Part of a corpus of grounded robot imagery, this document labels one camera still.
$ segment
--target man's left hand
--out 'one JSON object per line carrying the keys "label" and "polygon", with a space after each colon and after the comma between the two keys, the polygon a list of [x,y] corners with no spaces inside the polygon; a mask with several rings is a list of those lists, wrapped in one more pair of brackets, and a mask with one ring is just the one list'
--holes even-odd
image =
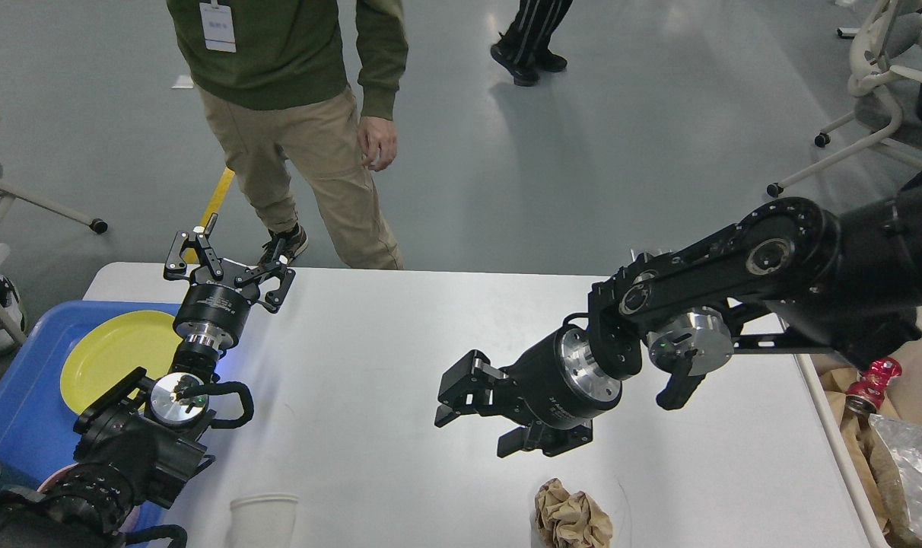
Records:
{"label": "man's left hand", "polygon": [[385,170],[397,157],[397,126],[390,120],[361,117],[359,139],[363,149],[361,166],[368,170]]}

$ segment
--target crumpled brown paper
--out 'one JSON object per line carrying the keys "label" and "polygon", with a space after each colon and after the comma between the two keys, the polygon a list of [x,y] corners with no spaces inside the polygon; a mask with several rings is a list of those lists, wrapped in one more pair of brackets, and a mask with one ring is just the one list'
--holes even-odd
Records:
{"label": "crumpled brown paper", "polygon": [[[874,480],[869,464],[869,458],[875,445],[870,425],[865,419],[846,408],[846,391],[855,381],[857,381],[857,370],[854,368],[839,368],[839,370],[827,371],[819,375],[819,382],[822,383],[823,391],[826,392],[826,400],[833,412],[833,419],[836,419],[836,423],[840,426],[843,441],[847,445],[847,451],[850,452],[850,460],[854,462],[854,468],[860,476],[860,483],[874,511],[874,517],[877,518],[877,524],[881,527],[881,531],[888,535],[890,533],[890,514],[886,510],[884,499],[877,488],[877,482]],[[890,405],[888,400],[882,403],[878,414],[899,419],[896,409]]]}
{"label": "crumpled brown paper", "polygon": [[569,495],[558,478],[535,495],[535,524],[548,548],[609,548],[613,524],[585,492]]}

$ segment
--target aluminum foil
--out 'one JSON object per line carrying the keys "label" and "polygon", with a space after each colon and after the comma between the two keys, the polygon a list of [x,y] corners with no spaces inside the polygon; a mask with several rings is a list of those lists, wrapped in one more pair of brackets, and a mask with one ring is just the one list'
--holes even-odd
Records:
{"label": "aluminum foil", "polygon": [[879,414],[870,416],[870,425],[870,464],[895,533],[909,546],[922,546],[922,426]]}

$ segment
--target sneaker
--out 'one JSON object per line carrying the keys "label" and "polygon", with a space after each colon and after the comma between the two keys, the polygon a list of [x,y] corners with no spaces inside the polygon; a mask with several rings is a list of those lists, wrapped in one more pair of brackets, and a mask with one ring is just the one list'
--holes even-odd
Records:
{"label": "sneaker", "polygon": [[[22,333],[25,333],[27,326],[27,316],[25,315],[25,304],[22,302],[22,296],[19,295],[18,288],[11,280],[0,274],[2,284],[5,286],[5,294],[0,298],[0,303],[12,320],[19,326]],[[0,322],[0,356],[10,353],[18,347],[15,339],[5,330]]]}
{"label": "sneaker", "polygon": [[498,65],[505,67],[505,70],[512,75],[514,84],[516,86],[534,86],[534,84],[539,83],[539,73],[535,72],[535,69],[531,66],[521,66],[513,63],[509,59],[509,56],[502,51],[501,46],[495,44],[491,47],[491,58],[495,59],[495,62],[498,62]]}
{"label": "sneaker", "polygon": [[564,56],[555,55],[555,53],[549,52],[548,49],[535,53],[535,66],[537,69],[545,70],[545,72],[563,72],[566,65],[569,65],[569,62]]}
{"label": "sneaker", "polygon": [[[262,254],[262,259],[259,260],[259,264],[266,264],[272,261],[272,253],[279,240],[281,240],[280,235],[272,234],[270,242],[262,246],[265,253]],[[294,261],[295,257],[300,256],[300,254],[305,251],[305,247],[309,247],[309,238],[305,235],[305,229],[300,225],[298,234],[286,239],[285,247],[281,249],[281,256],[285,258],[286,264],[291,264],[291,261]]]}

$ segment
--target lanyard badge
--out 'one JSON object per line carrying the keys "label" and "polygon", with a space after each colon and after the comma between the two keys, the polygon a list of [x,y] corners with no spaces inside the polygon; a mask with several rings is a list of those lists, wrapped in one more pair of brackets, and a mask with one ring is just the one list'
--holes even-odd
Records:
{"label": "lanyard badge", "polygon": [[221,6],[218,0],[201,2],[201,25],[204,27],[204,46],[215,52],[234,53],[234,25],[231,6]]}

